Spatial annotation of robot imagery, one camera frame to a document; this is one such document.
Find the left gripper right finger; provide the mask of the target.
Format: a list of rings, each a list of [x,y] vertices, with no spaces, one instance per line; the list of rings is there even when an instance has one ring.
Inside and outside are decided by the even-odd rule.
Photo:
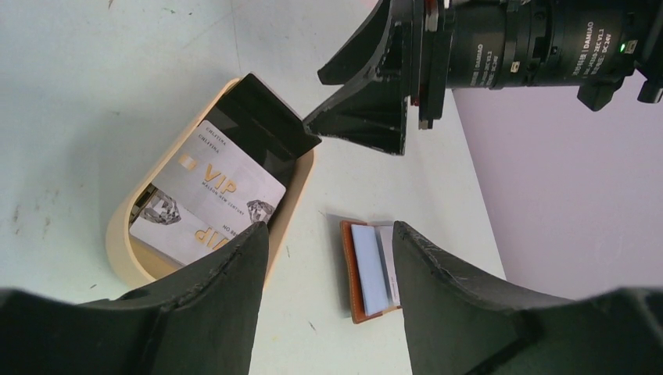
[[[394,225],[404,330],[415,374],[659,374],[662,290],[571,300],[495,277]]]

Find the silver VIP card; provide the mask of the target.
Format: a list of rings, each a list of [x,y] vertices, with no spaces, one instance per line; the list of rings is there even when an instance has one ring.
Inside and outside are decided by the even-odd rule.
[[[223,234],[267,223],[286,187],[226,134],[204,120],[152,180],[194,216]]]
[[[234,237],[211,227],[186,209],[160,206],[143,209],[129,232],[182,266],[225,246]]]

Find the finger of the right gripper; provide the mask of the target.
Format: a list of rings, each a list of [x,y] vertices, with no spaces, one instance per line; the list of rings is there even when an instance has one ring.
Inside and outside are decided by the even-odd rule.
[[[407,104],[400,80],[354,77],[303,120],[308,133],[403,155]]]
[[[378,50],[382,36],[396,20],[411,20],[412,1],[378,1],[364,22],[317,71],[323,85],[341,85],[356,76]]]

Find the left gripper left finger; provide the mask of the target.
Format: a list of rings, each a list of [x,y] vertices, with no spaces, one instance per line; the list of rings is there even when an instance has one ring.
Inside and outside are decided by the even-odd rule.
[[[269,258],[253,224],[221,249],[118,299],[1,291],[4,374],[246,374]]]

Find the black card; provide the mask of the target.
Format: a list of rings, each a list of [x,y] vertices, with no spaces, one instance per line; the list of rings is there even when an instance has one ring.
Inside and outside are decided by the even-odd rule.
[[[223,94],[205,119],[285,187],[292,181],[297,159],[321,143],[253,73]]]

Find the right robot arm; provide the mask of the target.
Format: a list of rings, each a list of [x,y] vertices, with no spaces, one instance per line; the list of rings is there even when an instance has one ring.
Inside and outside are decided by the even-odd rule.
[[[380,1],[318,70],[337,91],[303,124],[402,155],[407,110],[428,130],[449,89],[575,87],[596,112],[635,72],[639,101],[661,101],[659,1]]]

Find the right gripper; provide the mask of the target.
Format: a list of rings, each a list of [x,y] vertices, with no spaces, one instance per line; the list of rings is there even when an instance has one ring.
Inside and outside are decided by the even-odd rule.
[[[597,112],[636,68],[638,1],[416,1],[411,15],[422,129],[456,88],[575,87]]]

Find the brown leather card holder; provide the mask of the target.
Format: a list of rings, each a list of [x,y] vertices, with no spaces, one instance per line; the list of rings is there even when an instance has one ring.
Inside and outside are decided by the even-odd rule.
[[[400,309],[392,248],[393,224],[343,220],[340,233],[349,278],[352,321],[365,323]]]

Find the beige card tray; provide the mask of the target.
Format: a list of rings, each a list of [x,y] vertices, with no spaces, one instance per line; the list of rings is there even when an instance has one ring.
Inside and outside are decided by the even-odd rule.
[[[259,77],[230,81],[113,214],[106,250],[132,287],[215,252],[254,223],[274,259],[320,138]]]

